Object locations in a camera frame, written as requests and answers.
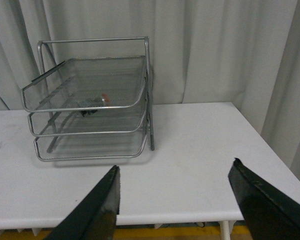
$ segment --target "black object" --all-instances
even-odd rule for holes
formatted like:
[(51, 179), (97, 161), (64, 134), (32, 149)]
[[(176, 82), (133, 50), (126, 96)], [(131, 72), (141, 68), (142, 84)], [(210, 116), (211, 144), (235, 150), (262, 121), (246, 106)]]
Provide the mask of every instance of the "black object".
[(91, 114), (94, 114), (96, 112), (98, 112), (98, 110), (88, 110), (88, 111), (83, 110), (83, 111), (80, 111), (82, 117), (85, 117), (86, 114), (91, 115)]
[(300, 240), (300, 205), (236, 158), (228, 175), (254, 240)]
[(120, 204), (120, 169), (113, 166), (45, 240), (110, 240)]

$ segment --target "white curtain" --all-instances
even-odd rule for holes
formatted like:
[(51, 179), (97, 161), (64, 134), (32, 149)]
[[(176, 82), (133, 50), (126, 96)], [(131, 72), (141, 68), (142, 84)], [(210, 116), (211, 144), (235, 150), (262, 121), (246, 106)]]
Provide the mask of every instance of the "white curtain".
[[(232, 102), (300, 179), (300, 0), (0, 0), (0, 110), (22, 108), (38, 40), (136, 36), (150, 37), (155, 104)], [(143, 50), (52, 47), (57, 62)]]

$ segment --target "metal rod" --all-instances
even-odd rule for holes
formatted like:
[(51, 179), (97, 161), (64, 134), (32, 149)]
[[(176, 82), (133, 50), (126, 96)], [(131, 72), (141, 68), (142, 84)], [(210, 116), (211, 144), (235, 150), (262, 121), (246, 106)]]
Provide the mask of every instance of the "metal rod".
[(61, 44), (61, 43), (84, 43), (84, 42), (106, 42), (106, 41), (129, 41), (144, 40), (147, 37), (117, 37), (117, 38), (94, 38), (94, 39), (73, 39), (73, 40), (50, 40), (42, 41), (43, 44)]
[[(45, 65), (44, 65), (44, 58), (42, 55), (42, 44), (43, 41), (39, 41), (37, 43), (37, 51), (38, 51), (38, 58), (39, 58), (39, 64), (40, 64), (40, 70), (41, 70), (41, 74), (45, 73)], [(47, 78), (44, 78), (44, 94), (47, 96), (49, 94), (49, 89), (48, 89), (48, 83), (47, 83)], [(53, 117), (53, 113), (49, 112), (50, 118)], [(57, 132), (57, 128), (56, 125), (52, 126), (54, 131)]]
[(150, 49), (149, 49), (149, 37), (144, 37), (144, 47), (145, 47), (145, 59), (146, 59), (146, 71), (147, 71), (147, 97), (148, 97), (148, 113), (149, 113), (149, 127), (150, 127), (150, 143), (151, 150), (155, 150), (155, 138), (154, 138), (154, 123), (152, 115), (152, 71), (150, 67)]

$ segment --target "silver metal frame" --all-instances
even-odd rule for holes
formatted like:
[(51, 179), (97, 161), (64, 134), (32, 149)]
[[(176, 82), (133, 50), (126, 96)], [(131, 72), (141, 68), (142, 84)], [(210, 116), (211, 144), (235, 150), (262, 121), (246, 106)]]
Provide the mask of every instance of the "silver metal frame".
[[(51, 48), (49, 47), (49, 45), (51, 44), (60, 44), (60, 43), (86, 43), (86, 42), (107, 42), (107, 41), (140, 41), (143, 40), (144, 41), (144, 53), (145, 53), (145, 62), (146, 62), (146, 82), (142, 82), (142, 91), (140, 91), (139, 95), (138, 95), (138, 99), (140, 100), (144, 88), (146, 88), (146, 110), (143, 113), (143, 117), (142, 119), (144, 119), (145, 114), (147, 117), (147, 122), (148, 122), (148, 127), (146, 127), (145, 131), (144, 131), (144, 136), (143, 136), (143, 140), (141, 143), (141, 146), (139, 148), (139, 151), (137, 152), (137, 154), (135, 155), (121, 155), (121, 156), (95, 156), (95, 157), (68, 157), (68, 158), (58, 158), (58, 159), (43, 159), (40, 155), (39, 152), (39, 146), (37, 143), (38, 140), (38, 135), (34, 134), (33, 129), (32, 129), (32, 124), (31, 124), (31, 116), (34, 114), (34, 112), (49, 112), (49, 116), (50, 119), (52, 119), (54, 117), (53, 112), (60, 112), (60, 111), (87, 111), (87, 110), (97, 110), (97, 109), (119, 109), (119, 108), (129, 108), (134, 106), (135, 104), (137, 104), (138, 101), (136, 101), (133, 105), (129, 105), (129, 106), (100, 106), (100, 107), (78, 107), (78, 108), (58, 108), (58, 109), (36, 109), (36, 110), (30, 110), (26, 107), (25, 104), (25, 95), (24, 95), (24, 90), (37, 84), (39, 81), (44, 81), (44, 85), (46, 87), (46, 89), (48, 90), (48, 83), (47, 83), (47, 76), (49, 76), (51, 73), (58, 71), (59, 68), (61, 68), (63, 66), (63, 64), (65, 62), (62, 62), (60, 64), (57, 65), (55, 57), (53, 55), (53, 52), (51, 51)], [(43, 59), (43, 52), (42, 52), (42, 46), (45, 46), (47, 53), (51, 59), (51, 61), (53, 62), (53, 64), (55, 65), (54, 68), (52, 68), (51, 70), (45, 72), (45, 65), (44, 65), (44, 59)], [(147, 132), (149, 131), (150, 133), (150, 148), (153, 151), (155, 149), (155, 141), (154, 141), (154, 126), (153, 126), (153, 114), (152, 114), (152, 105), (153, 105), (153, 96), (152, 96), (152, 86), (153, 86), (153, 74), (152, 74), (152, 70), (151, 70), (151, 62), (150, 62), (150, 47), (149, 47), (149, 37), (148, 36), (143, 36), (143, 37), (121, 37), (121, 38), (96, 38), (96, 39), (76, 39), (76, 40), (49, 40), (49, 41), (39, 41), (37, 44), (37, 52), (38, 52), (38, 58), (39, 58), (39, 64), (40, 64), (40, 71), (41, 71), (41, 76), (36, 78), (35, 80), (33, 80), (33, 83), (31, 83), (30, 85), (28, 85), (27, 87), (22, 89), (22, 104), (23, 107), (26, 111), (30, 112), (31, 114), (28, 116), (28, 122), (29, 122), (29, 126), (30, 126), (30, 131), (31, 133), (36, 136), (36, 139), (34, 140), (34, 147), (35, 147), (35, 151), (36, 151), (36, 155), (37, 157), (43, 161), (43, 162), (55, 162), (55, 161), (68, 161), (68, 160), (90, 160), (90, 159), (113, 159), (113, 158), (135, 158), (137, 156), (139, 156), (144, 147), (145, 147), (145, 143), (146, 143), (146, 139), (147, 139)], [(68, 136), (68, 135), (76, 135), (76, 134), (104, 134), (104, 133), (129, 133), (130, 131), (109, 131), (109, 132), (87, 132), (87, 133), (58, 133), (56, 130), (56, 126), (52, 126), (54, 129), (54, 134), (49, 134), (46, 135), (50, 136), (50, 137), (54, 137), (51, 144), (50, 144), (50, 148), (52, 148), (57, 140), (58, 137), (61, 136)]]
[[(133, 133), (133, 132), (137, 131), (141, 127), (141, 125), (142, 125), (142, 123), (143, 123), (143, 121), (144, 121), (144, 119), (147, 115), (147, 108), (145, 108), (143, 110), (142, 116), (141, 116), (138, 124), (136, 125), (135, 129), (129, 130), (129, 131), (89, 131), (89, 132), (69, 132), (69, 133), (66, 132), (66, 133), (43, 134), (44, 131), (50, 125), (53, 124), (53, 121), (52, 121), (52, 123), (48, 122), (47, 125), (42, 129), (42, 131), (39, 134), (37, 134), (37, 133), (34, 132), (34, 127), (33, 127), (33, 122), (32, 122), (32, 115), (33, 114), (35, 114), (35, 113), (33, 112), (33, 113), (30, 113), (28, 115), (28, 124), (29, 124), (31, 134), (35, 137), (38, 137), (38, 138), (41, 138), (41, 137), (60, 137), (60, 136), (70, 136), (70, 135), (90, 135), (90, 134), (128, 134), (128, 133)], [(63, 126), (66, 124), (67, 121), (68, 121), (68, 119), (63, 120), (63, 122), (61, 124), (61, 127), (60, 127), (61, 129), (63, 128)]]
[(63, 112), (63, 111), (87, 111), (87, 110), (99, 110), (99, 109), (125, 109), (125, 108), (131, 108), (135, 106), (141, 99), (142, 95), (144, 94), (144, 90), (146, 88), (146, 82), (142, 79), (142, 83), (139, 89), (139, 93), (137, 97), (135, 98), (135, 101), (133, 104), (130, 105), (120, 105), (120, 106), (90, 106), (90, 107), (71, 107), (71, 108), (66, 108), (66, 107), (59, 107), (59, 108), (49, 108), (49, 109), (39, 109), (40, 106), (46, 104), (48, 100), (45, 101), (46, 98), (51, 99), (54, 95), (49, 95), (45, 99), (41, 101), (41, 104), (36, 108), (36, 109), (29, 109), (26, 104), (26, 97), (25, 97), (25, 90), (30, 88), (31, 86), (34, 86), (38, 84), (41, 81), (45, 82), (46, 87), (48, 88), (48, 83), (47, 83), (47, 77), (54, 72), (58, 71), (64, 64), (66, 64), (69, 61), (73, 60), (86, 60), (86, 59), (118, 59), (118, 58), (136, 58), (140, 56), (130, 56), (130, 57), (99, 57), (99, 58), (71, 58), (69, 60), (63, 61), (62, 63), (58, 64), (54, 68), (50, 69), (49, 71), (45, 72), (44, 74), (40, 75), (36, 79), (32, 81), (31, 84), (25, 86), (21, 90), (21, 97), (23, 99), (22, 101), (22, 106), (23, 108), (28, 112), (28, 113), (44, 113), (44, 112)]

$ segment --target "small object in tray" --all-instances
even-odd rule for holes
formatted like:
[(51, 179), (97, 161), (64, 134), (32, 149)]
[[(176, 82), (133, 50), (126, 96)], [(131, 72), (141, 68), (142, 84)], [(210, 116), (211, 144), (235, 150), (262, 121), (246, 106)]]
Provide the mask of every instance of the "small object in tray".
[[(78, 105), (81, 107), (81, 108), (90, 108), (90, 107), (93, 107), (94, 105), (96, 105), (96, 103), (100, 103), (100, 102), (103, 102), (103, 105), (104, 106), (109, 106), (110, 104), (110, 99), (109, 99), (109, 96), (108, 94), (106, 93), (102, 93), (101, 97), (96, 97), (95, 99), (86, 99), (84, 101), (80, 101), (78, 102)], [(91, 114), (94, 114), (98, 112), (98, 110), (82, 110), (80, 111), (81, 115), (83, 117), (85, 117), (86, 114), (88, 115), (91, 115)]]

